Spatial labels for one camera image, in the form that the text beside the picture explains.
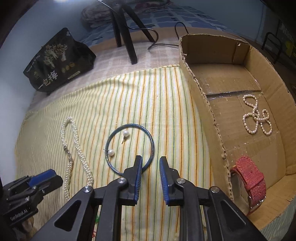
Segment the blue checkered bedding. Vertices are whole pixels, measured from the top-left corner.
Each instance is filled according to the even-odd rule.
[[[174,27],[176,22],[180,21],[183,22],[186,27],[211,28],[228,33],[235,33],[219,21],[195,8],[174,4],[165,9],[138,14],[138,17],[147,28]],[[127,19],[127,25],[129,27],[137,27],[135,22],[131,19]],[[91,32],[87,33],[80,42],[91,47],[111,38],[114,38],[114,33],[112,24],[109,23],[93,29]]]

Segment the silver bolt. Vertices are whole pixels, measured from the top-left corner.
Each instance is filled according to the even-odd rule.
[[[126,182],[126,179],[124,177],[120,177],[117,179],[117,181],[122,184]]]
[[[88,192],[91,191],[91,189],[92,189],[91,186],[85,186],[85,187],[82,188],[82,191],[85,192],[85,193],[88,193]]]
[[[186,180],[184,178],[177,179],[177,183],[179,183],[179,184],[184,184],[185,182],[186,182]]]
[[[212,187],[211,187],[211,191],[212,191],[213,193],[218,193],[218,192],[220,191],[220,188],[218,188],[218,187],[216,187],[216,186],[212,186]]]

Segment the dark floor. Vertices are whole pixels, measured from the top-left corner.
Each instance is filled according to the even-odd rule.
[[[279,61],[276,64],[273,63],[272,56],[266,51],[261,49],[261,45],[248,40],[248,42],[257,48],[274,66],[275,70],[281,76],[282,80],[285,82],[287,88],[292,94],[294,100],[296,101],[296,65],[290,62],[287,57],[280,57]],[[290,225],[290,228],[284,238],[281,241],[295,241],[296,240],[296,213],[294,215],[293,221]]]

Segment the red watch strap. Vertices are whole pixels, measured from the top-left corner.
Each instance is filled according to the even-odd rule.
[[[253,212],[252,208],[260,206],[266,197],[266,183],[263,173],[258,170],[254,162],[247,156],[238,158],[236,165],[231,168],[231,173],[236,173],[242,179],[250,197],[249,213]]]

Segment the black plastic package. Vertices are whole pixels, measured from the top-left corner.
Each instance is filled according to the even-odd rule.
[[[51,93],[94,67],[96,55],[73,39],[67,28],[59,31],[34,56],[24,70],[31,85]]]

